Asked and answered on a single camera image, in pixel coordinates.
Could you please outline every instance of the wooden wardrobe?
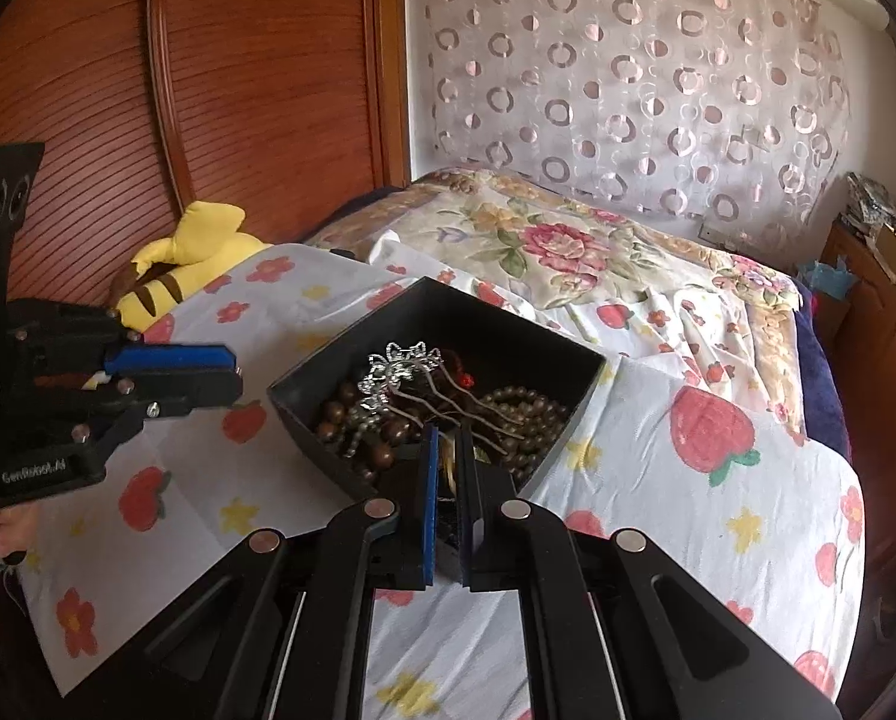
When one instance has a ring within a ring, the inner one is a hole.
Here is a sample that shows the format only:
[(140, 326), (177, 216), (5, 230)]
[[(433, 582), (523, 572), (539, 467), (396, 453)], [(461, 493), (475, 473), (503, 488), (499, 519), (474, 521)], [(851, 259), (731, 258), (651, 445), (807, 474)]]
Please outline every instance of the wooden wardrobe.
[(299, 240), (407, 180), (403, 0), (11, 0), (0, 143), (44, 141), (10, 296), (103, 299), (193, 199)]

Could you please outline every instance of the yellow star print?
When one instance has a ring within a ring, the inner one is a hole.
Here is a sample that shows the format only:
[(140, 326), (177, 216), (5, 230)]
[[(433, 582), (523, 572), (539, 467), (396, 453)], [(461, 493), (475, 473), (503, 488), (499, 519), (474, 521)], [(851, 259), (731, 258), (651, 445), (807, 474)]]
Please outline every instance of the yellow star print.
[(312, 352), (331, 341), (332, 337), (325, 333), (302, 333), (294, 342), (299, 352)]
[(248, 536), (252, 531), (251, 520), (258, 514), (259, 507), (245, 506), (240, 498), (232, 498), (231, 503), (221, 507), (221, 533), (234, 531), (239, 536)]
[(309, 300), (325, 300), (328, 295), (331, 295), (331, 290), (324, 284), (312, 284), (311, 287), (301, 290), (301, 293)]
[(727, 522), (728, 530), (738, 537), (735, 541), (735, 552), (744, 555), (752, 544), (761, 541), (761, 517), (752, 514), (747, 506), (742, 506), (742, 512), (737, 517), (732, 517)]
[(34, 549), (29, 549), (28, 553), (25, 555), (25, 565), (29, 567), (30, 570), (34, 571), (34, 573), (41, 573), (41, 555), (38, 552), (35, 552)]
[(440, 708), (432, 698), (436, 688), (435, 683), (402, 673), (394, 680), (394, 685), (382, 688), (375, 695), (383, 704), (394, 704), (402, 717), (418, 717), (419, 714), (437, 712)]
[(593, 471), (598, 467), (602, 450), (592, 445), (594, 436), (583, 442), (568, 442), (568, 467), (572, 471)]

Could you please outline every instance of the plastic bag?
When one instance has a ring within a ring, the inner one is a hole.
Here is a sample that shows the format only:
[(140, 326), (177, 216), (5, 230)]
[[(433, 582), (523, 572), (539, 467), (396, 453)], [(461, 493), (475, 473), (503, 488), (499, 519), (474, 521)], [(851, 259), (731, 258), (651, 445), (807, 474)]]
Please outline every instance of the plastic bag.
[(798, 280), (812, 292), (822, 292), (835, 300), (844, 300), (858, 276), (848, 271), (844, 257), (840, 256), (836, 268), (817, 261), (800, 266)]

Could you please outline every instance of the floral bedding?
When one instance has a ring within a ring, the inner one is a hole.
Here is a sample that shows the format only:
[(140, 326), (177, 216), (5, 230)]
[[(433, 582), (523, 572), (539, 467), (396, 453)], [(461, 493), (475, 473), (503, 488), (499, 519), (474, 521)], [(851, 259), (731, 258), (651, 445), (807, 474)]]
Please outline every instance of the floral bedding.
[[(750, 346), (747, 362), (758, 374), (748, 380), (756, 396), (745, 405), (763, 401), (790, 429), (803, 430), (792, 314), (800, 297), (785, 274), (493, 170), (430, 173), (323, 229), (312, 244), (348, 248), (366, 260), (387, 231), (405, 247), (498, 285), (539, 311), (643, 314), (651, 325), (645, 308), (658, 295), (686, 289), (706, 295), (710, 314), (696, 311), (688, 298), (672, 305), (684, 320), (673, 337), (686, 347), (685, 357), (694, 358), (702, 375), (711, 365), (731, 367), (735, 361), (720, 354), (730, 350), (716, 346), (728, 346), (723, 340), (699, 356), (700, 339), (689, 336), (711, 335), (711, 327), (703, 330), (711, 322), (728, 337), (741, 330)], [(579, 330), (593, 341), (583, 325)], [(675, 346), (671, 341), (659, 338), (639, 356), (665, 353)]]

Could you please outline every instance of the wooden cabinet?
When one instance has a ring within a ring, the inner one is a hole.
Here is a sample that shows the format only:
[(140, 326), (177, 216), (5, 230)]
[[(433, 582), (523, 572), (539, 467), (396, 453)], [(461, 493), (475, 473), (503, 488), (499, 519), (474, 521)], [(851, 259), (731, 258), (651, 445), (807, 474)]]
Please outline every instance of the wooden cabinet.
[(867, 566), (896, 564), (896, 285), (864, 244), (836, 223), (822, 255), (844, 255), (859, 277), (830, 357), (862, 483)]

